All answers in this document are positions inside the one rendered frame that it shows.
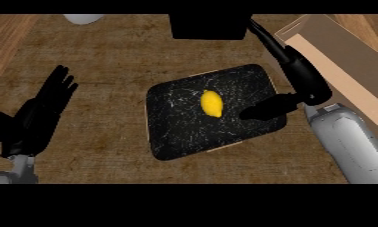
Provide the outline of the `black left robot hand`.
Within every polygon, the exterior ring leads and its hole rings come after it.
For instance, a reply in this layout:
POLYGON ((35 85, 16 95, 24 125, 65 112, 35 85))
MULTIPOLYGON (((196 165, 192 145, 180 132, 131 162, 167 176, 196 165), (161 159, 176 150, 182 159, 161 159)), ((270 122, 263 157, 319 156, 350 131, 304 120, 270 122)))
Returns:
POLYGON ((37 156, 47 148, 60 114, 78 87, 69 69, 59 65, 50 73, 34 98, 15 116, 0 111, 0 144, 3 158, 37 156))

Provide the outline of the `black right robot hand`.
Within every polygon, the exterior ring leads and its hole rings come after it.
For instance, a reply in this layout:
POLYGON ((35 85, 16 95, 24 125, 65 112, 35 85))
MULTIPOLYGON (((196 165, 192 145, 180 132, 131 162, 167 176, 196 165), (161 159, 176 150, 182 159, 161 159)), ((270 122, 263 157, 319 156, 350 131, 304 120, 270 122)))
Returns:
POLYGON ((242 120, 267 121, 295 111, 301 102, 309 106, 316 106, 326 102, 332 97, 332 90, 320 72, 298 50, 289 45, 282 46, 254 20, 248 22, 248 29, 257 35, 269 53, 276 59, 295 91, 295 93, 276 94, 254 106, 245 108, 239 113, 242 120))

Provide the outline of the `brown cardboard box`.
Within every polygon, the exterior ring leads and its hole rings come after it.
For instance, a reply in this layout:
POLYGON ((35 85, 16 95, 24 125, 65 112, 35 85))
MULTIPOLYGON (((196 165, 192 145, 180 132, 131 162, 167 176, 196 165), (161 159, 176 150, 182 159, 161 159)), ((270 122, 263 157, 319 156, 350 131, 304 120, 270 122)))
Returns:
POLYGON ((378 126, 378 51, 325 15, 306 14, 276 33, 306 56, 342 102, 378 126))

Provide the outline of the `yellow lemon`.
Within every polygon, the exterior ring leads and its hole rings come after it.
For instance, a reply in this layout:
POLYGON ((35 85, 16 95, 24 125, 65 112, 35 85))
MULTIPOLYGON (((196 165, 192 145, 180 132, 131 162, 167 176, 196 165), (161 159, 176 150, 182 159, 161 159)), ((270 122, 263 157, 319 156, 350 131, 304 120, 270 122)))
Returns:
POLYGON ((201 96, 201 107, 208 116, 221 117, 223 101, 220 95, 210 90, 204 91, 201 96))

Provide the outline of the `black speckled tray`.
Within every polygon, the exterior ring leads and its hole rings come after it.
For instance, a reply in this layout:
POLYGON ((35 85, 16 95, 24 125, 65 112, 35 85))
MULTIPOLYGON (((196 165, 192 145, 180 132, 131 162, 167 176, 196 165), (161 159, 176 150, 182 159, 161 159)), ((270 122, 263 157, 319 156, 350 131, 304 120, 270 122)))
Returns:
POLYGON ((242 110, 276 94, 263 67, 248 64, 153 85, 146 93, 153 157, 174 160, 280 130, 286 118, 244 120, 242 110))

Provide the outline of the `black box-shaped appliance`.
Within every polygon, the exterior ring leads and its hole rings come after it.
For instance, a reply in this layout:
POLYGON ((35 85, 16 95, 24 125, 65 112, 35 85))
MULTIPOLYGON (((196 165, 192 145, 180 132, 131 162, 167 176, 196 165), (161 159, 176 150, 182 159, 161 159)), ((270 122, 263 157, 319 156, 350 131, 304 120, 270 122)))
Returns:
POLYGON ((174 39, 242 40, 249 14, 171 14, 170 25, 174 39))

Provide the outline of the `white rounded object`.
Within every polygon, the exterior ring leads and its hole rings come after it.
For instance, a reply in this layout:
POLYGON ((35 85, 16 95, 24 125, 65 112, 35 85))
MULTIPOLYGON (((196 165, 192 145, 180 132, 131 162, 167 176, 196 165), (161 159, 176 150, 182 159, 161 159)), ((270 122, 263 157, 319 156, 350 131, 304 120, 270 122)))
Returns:
POLYGON ((96 22, 103 15, 102 14, 65 14, 66 20, 77 25, 86 25, 96 22))

